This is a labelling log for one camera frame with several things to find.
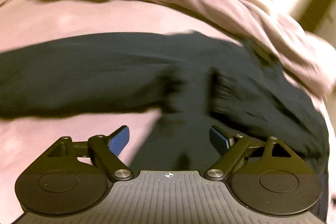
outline crosshair symbol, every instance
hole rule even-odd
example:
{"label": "crosshair symbol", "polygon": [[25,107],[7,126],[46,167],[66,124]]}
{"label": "crosshair symbol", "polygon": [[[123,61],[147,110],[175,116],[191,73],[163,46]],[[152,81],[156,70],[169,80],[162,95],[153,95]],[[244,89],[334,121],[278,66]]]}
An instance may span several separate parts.
{"label": "crosshair symbol", "polygon": [[164,176],[167,177],[167,178],[172,178],[172,177],[175,176],[175,175],[172,174],[172,173],[167,173],[167,174],[165,174]]}

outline ridged gray plate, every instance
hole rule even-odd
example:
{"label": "ridged gray plate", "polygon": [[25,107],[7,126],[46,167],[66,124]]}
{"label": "ridged gray plate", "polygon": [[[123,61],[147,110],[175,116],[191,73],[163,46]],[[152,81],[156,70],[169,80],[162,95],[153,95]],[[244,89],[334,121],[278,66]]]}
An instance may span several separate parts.
{"label": "ridged gray plate", "polygon": [[322,224],[311,213],[288,218],[255,213],[221,182],[196,171],[142,171],[117,182],[97,206],[78,215],[48,218],[24,214],[18,224]]}

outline metal screw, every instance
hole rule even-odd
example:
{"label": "metal screw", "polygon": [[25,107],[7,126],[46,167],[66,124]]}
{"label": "metal screw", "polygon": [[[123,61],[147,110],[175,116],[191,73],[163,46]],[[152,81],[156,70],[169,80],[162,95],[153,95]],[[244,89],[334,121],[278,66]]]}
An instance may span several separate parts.
{"label": "metal screw", "polygon": [[223,171],[219,169],[211,169],[207,172],[207,174],[212,178],[220,178],[222,175],[224,175]]}
{"label": "metal screw", "polygon": [[119,169],[116,172],[114,172],[114,175],[118,178],[127,178],[131,175],[131,172],[126,169]]}

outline black pants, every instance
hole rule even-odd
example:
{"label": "black pants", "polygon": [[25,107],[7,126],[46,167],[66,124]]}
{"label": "black pants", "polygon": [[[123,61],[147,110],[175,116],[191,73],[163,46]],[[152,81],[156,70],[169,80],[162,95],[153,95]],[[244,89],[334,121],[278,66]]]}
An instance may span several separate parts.
{"label": "black pants", "polygon": [[219,157],[209,128],[277,136],[316,173],[327,168],[325,121],[288,83],[278,60],[199,33],[105,33],[70,37],[0,54],[0,116],[140,111],[162,118],[130,168],[200,170]]}

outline circular pad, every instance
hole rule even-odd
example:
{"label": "circular pad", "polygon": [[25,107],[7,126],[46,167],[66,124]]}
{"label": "circular pad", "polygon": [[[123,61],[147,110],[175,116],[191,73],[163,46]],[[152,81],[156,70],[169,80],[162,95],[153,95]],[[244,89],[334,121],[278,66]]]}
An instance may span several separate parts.
{"label": "circular pad", "polygon": [[61,193],[74,188],[78,183],[78,176],[65,170],[56,170],[44,174],[39,185],[51,193]]}
{"label": "circular pad", "polygon": [[259,181],[264,188],[275,193],[290,192],[299,185],[299,180],[295,175],[280,170],[271,170],[263,173]]}

